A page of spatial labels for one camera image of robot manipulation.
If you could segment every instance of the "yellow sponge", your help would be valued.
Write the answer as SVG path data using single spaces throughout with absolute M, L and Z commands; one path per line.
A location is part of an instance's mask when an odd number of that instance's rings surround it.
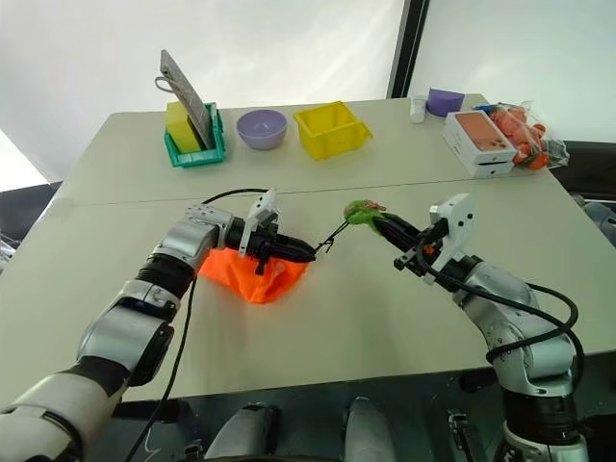
M 180 153 L 200 151 L 201 146 L 189 121 L 189 114 L 179 101 L 167 104 L 165 126 Z

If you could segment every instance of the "black wire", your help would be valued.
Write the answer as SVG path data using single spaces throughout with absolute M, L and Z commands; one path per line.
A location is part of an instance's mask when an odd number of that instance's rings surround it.
M 218 200 L 218 199 L 220 199 L 222 197 L 225 197 L 227 195 L 232 195 L 232 194 L 256 193 L 256 192 L 257 193 L 266 193 L 267 191 L 268 190 L 264 190 L 262 188 L 244 188 L 244 189 L 240 189 L 240 190 L 231 190 L 231 191 L 227 191 L 227 192 L 221 192 L 220 194 L 217 194 L 217 195 L 215 195 L 213 197 L 210 197 L 209 199 L 206 199 L 206 200 L 204 200 L 201 203 L 202 204 L 209 204 L 211 202 L 214 202 L 215 200 Z M 149 431 L 150 427 L 156 421 L 156 417 L 158 416 L 158 413 L 160 412 L 161 408 L 163 407 L 163 403 L 165 401 L 167 401 L 167 399 L 169 398 L 169 394 L 171 393 L 171 389 L 173 388 L 173 383 L 175 382 L 175 376 L 177 375 L 177 370 L 178 370 L 178 368 L 180 366 L 180 359 L 182 358 L 182 353 L 184 352 L 184 345 L 186 344 L 186 338 L 187 338 L 187 334 L 188 334 L 188 331 L 189 331 L 189 323 L 191 321 L 191 312 L 193 311 L 193 295 L 194 295 L 194 288 L 195 287 L 196 287 L 196 278 L 192 280 L 191 291 L 189 292 L 189 301 L 188 301 L 188 306 L 187 306 L 187 310 L 186 310 L 186 320 L 184 321 L 184 331 L 182 332 L 182 340 L 180 341 L 180 347 L 178 348 L 177 355 L 175 356 L 175 361 L 173 363 L 173 368 L 171 370 L 171 376 L 169 377 L 169 382 L 167 383 L 167 387 L 165 388 L 165 392 L 163 393 L 163 396 L 161 397 L 160 401 L 158 401 L 158 404 L 154 408 L 154 411 L 152 412 L 152 415 L 150 416 L 150 418 L 145 423 L 145 426 L 143 427 L 143 430 L 141 431 L 139 437 L 137 438 L 137 440 L 135 441 L 135 443 L 131 447 L 131 450 L 128 452 L 128 454 L 124 458 L 124 462 L 130 462 L 130 460 L 133 458 L 133 456 L 135 455 L 135 453 L 137 452 L 137 450 L 141 446 L 141 442 L 143 441 L 143 439 L 147 435 L 147 432 Z
M 340 233 L 342 233 L 349 225 L 350 223 L 345 220 L 343 224 L 341 224 L 340 226 L 336 228 L 336 231 L 334 231 L 329 236 L 327 236 L 327 238 L 322 243 L 320 243 L 319 245 L 315 247 L 315 253 L 317 253 L 319 249 L 321 249 L 321 247 L 323 247 L 324 245 L 328 245 L 328 244 L 329 244 L 329 247 L 327 248 L 327 250 L 325 250 L 325 253 L 329 252 L 329 249 L 334 244 L 334 238 L 338 236 Z
M 182 332 L 182 340 L 180 341 L 180 347 L 178 348 L 177 355 L 175 356 L 175 362 L 173 363 L 173 369 L 171 370 L 171 376 L 169 378 L 169 382 L 167 384 L 167 387 L 165 388 L 165 392 L 163 393 L 161 400 L 158 401 L 158 404 L 154 408 L 152 415 L 150 416 L 147 423 L 143 427 L 143 430 L 141 431 L 139 438 L 137 438 L 130 452 L 124 458 L 124 462 L 130 462 L 130 460 L 133 458 L 133 456 L 135 455 L 135 453 L 141 446 L 141 442 L 143 441 L 143 438 L 145 438 L 145 435 L 147 435 L 147 432 L 149 431 L 150 427 L 156 421 L 156 417 L 158 416 L 158 413 L 161 410 L 161 407 L 163 407 L 163 403 L 167 401 L 167 399 L 169 398 L 169 394 L 171 393 L 171 388 L 173 388 L 173 383 L 175 382 L 175 376 L 177 375 L 177 370 L 180 366 L 180 359 L 182 358 L 182 352 L 184 351 L 184 345 L 186 344 L 186 338 L 187 338 L 187 334 L 189 331 L 189 323 L 191 321 L 191 312 L 193 311 L 193 295 L 194 295 L 194 288 L 196 287 L 196 278 L 193 279 L 192 282 L 193 283 L 191 284 L 191 291 L 189 293 L 189 302 L 186 308 L 186 320 L 184 321 L 184 331 Z
M 531 315 L 534 315 L 538 318 L 541 318 L 545 321 L 548 321 L 554 325 L 556 325 L 556 328 L 546 332 L 544 334 L 540 334 L 540 335 L 536 335 L 533 337 L 529 337 L 527 339 L 523 339 L 521 341 L 518 342 L 514 342 L 512 344 L 508 344 L 508 345 L 504 345 L 504 346 L 497 346 L 496 348 L 488 351 L 488 353 L 486 354 L 486 360 L 492 364 L 492 362 L 494 361 L 494 359 L 496 359 L 499 355 L 507 352 L 507 351 L 511 351 L 513 349 L 517 349 L 517 348 L 521 348 L 521 347 L 528 347 L 530 345 L 534 345 L 534 344 L 538 344 L 540 342 L 545 342 L 546 340 L 549 339 L 553 339 L 555 337 L 558 337 L 560 335 L 567 335 L 570 339 L 571 342 L 574 345 L 574 348 L 576 350 L 576 357 L 577 357 L 577 367 L 576 367 L 576 374 L 574 376 L 573 379 L 573 386 L 574 389 L 579 385 L 579 382 L 581 381 L 581 377 L 583 375 L 583 371 L 584 371 L 584 350 L 583 347 L 581 345 L 581 342 L 579 341 L 578 336 L 571 330 L 571 327 L 577 322 L 578 320 L 578 316 L 579 316 L 579 311 L 578 311 L 578 307 L 576 306 L 576 304 L 567 296 L 561 294 L 560 292 L 557 292 L 553 289 L 549 289 L 547 287 L 542 287 L 542 286 L 538 286 L 536 284 L 529 284 L 528 286 L 538 292 L 543 292 L 545 294 L 548 295 L 552 295 L 555 296 L 556 298 L 562 300 L 563 302 L 565 302 L 565 304 L 569 307 L 571 313 L 569 318 L 563 322 L 557 318 L 555 318 L 554 316 L 543 312 L 537 308 L 533 308 L 532 306 L 528 306 L 525 305 L 523 303 L 511 300 L 509 298 L 505 298 L 503 296 L 499 296 L 499 295 L 495 295 L 495 294 L 491 294 L 488 293 L 478 287 L 473 287 L 473 286 L 469 286 L 468 284 L 465 284 L 462 281 L 459 281 L 458 279 L 455 279 L 453 277 L 447 276 L 446 274 L 441 273 L 440 271 L 434 269 L 433 267 L 431 267 L 424 258 L 424 247 L 427 245 L 427 237 L 423 237 L 420 239 L 418 245 L 417 245 L 417 263 L 419 265 L 419 267 L 432 274 L 434 277 L 436 277 L 437 279 L 446 281 L 448 283 L 450 283 L 451 285 L 455 286 L 456 288 L 463 290 L 465 292 L 468 292 L 470 294 L 473 295 L 477 295 L 480 296 L 482 298 L 486 298 L 488 300 L 492 300 L 492 301 L 496 301 L 497 303 L 501 303 L 503 305 L 507 305 L 507 306 L 511 306 L 513 308 L 516 308 L 520 311 L 524 311 L 526 313 L 529 313 Z
M 214 202 L 222 197 L 226 197 L 227 195 L 233 194 L 241 194 L 241 193 L 266 193 L 268 190 L 264 190 L 263 188 L 242 188 L 240 190 L 231 190 L 227 192 L 221 192 L 220 194 L 215 195 L 214 197 L 210 197 L 209 199 L 201 202 L 202 204 L 209 204 L 210 202 Z

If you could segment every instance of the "yellow plastic container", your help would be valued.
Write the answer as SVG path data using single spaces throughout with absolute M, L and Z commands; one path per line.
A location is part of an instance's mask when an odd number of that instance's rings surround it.
M 293 117 L 302 146 L 316 160 L 357 149 L 367 137 L 372 138 L 366 124 L 342 101 L 299 111 Z

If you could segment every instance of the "white box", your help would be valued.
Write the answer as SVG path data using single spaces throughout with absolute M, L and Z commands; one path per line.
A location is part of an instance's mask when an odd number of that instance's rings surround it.
M 449 113 L 445 126 L 473 164 L 509 162 L 516 155 L 516 148 L 483 111 Z
M 443 138 L 473 178 L 507 173 L 516 148 L 483 111 L 449 113 Z
M 468 156 L 463 154 L 462 148 L 450 134 L 447 125 L 443 128 L 443 138 L 455 153 L 460 163 L 471 174 L 472 178 L 490 178 L 491 176 L 503 175 L 513 168 L 513 162 L 490 162 L 475 164 Z

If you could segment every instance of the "green basket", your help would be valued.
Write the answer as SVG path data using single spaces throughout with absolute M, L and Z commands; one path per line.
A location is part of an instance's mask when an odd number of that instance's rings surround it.
M 175 145 L 171 135 L 165 130 L 165 146 L 174 167 L 197 167 L 208 164 L 217 164 L 224 161 L 224 138 L 222 137 L 222 117 L 216 108 L 216 103 L 206 103 L 205 107 L 212 117 L 212 133 L 216 147 L 206 151 L 194 151 L 182 154 Z

